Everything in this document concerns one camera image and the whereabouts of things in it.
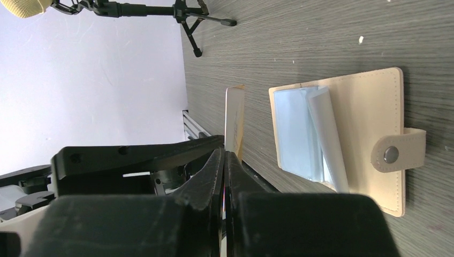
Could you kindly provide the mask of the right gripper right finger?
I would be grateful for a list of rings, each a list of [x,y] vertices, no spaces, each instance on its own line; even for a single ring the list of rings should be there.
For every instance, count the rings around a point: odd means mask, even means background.
[[[399,256],[371,198],[268,192],[225,154],[228,256]]]

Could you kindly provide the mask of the beige card holder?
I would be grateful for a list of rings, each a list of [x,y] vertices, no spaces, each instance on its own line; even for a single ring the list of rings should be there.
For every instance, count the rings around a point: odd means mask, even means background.
[[[405,172],[423,166],[426,131],[404,125],[400,68],[272,87],[269,98],[279,168],[405,214]]]

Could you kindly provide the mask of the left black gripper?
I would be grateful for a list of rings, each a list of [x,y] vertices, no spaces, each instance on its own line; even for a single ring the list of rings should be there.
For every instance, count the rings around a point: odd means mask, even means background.
[[[1,219],[63,195],[170,194],[223,145],[224,136],[215,135],[160,145],[64,147],[50,164],[1,175]]]

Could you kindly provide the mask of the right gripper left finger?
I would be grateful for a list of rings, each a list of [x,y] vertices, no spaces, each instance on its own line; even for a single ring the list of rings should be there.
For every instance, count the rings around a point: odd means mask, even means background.
[[[167,196],[72,195],[45,211],[26,256],[219,256],[223,165],[205,166]]]

